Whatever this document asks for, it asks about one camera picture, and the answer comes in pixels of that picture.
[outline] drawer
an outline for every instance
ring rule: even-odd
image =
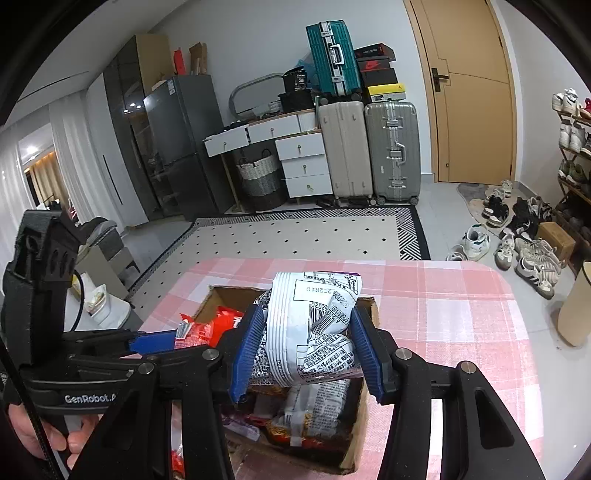
[[[297,120],[297,115],[282,116],[274,120],[248,125],[246,128],[248,128],[251,143],[300,133],[300,123]]]
[[[233,128],[227,132],[214,135],[209,140],[205,140],[205,148],[210,157],[219,155],[220,153],[229,152],[240,147],[248,145],[248,136],[246,135],[246,127]]]
[[[300,131],[309,132],[316,129],[316,112],[299,113],[297,119],[300,122]]]
[[[309,197],[310,195],[328,195],[332,193],[330,175],[314,175],[286,179],[287,190],[291,198]]]
[[[310,155],[324,155],[322,133],[283,138],[277,140],[275,146],[277,147],[277,154],[280,160],[309,157]]]
[[[304,158],[290,158],[281,162],[285,178],[309,177],[311,175],[327,175],[329,165],[325,155],[311,155]]]

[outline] refrigerator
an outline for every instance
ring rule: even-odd
[[[178,207],[189,221],[219,216],[233,204],[219,157],[203,140],[223,130],[209,75],[175,75],[144,99],[152,136]]]

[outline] human hand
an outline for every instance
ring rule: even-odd
[[[45,455],[43,455],[43,450],[41,450],[41,446],[35,435],[35,430],[33,429],[33,424],[27,415],[25,407],[23,405],[10,404],[8,406],[8,418],[23,446],[37,458],[45,459]],[[62,452],[63,450],[66,450],[66,447],[70,448],[72,455],[68,457],[67,464],[68,467],[72,469],[74,468],[76,460],[78,460],[78,457],[80,456],[80,452],[88,441],[90,434],[99,422],[99,416],[82,416],[82,428],[78,432],[70,433],[67,441],[57,428],[49,425],[46,421],[41,422],[52,449]]]

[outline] silver suitcase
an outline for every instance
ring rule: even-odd
[[[365,107],[369,150],[378,204],[418,203],[421,152],[417,110],[410,102],[378,102]]]

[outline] table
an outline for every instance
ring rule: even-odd
[[[347,271],[363,278],[362,296],[374,297],[380,328],[398,346],[427,362],[455,367],[473,361],[486,375],[538,460],[543,445],[540,385],[521,312],[509,284],[476,262],[306,261],[219,258],[194,265],[144,322],[142,330],[176,328],[179,313],[193,314],[210,285],[270,288],[278,271]],[[382,461],[393,407],[368,397],[368,428],[358,471],[348,480],[374,480]],[[441,403],[434,401],[428,479],[439,479]],[[324,479],[332,475],[249,453],[237,480]]]

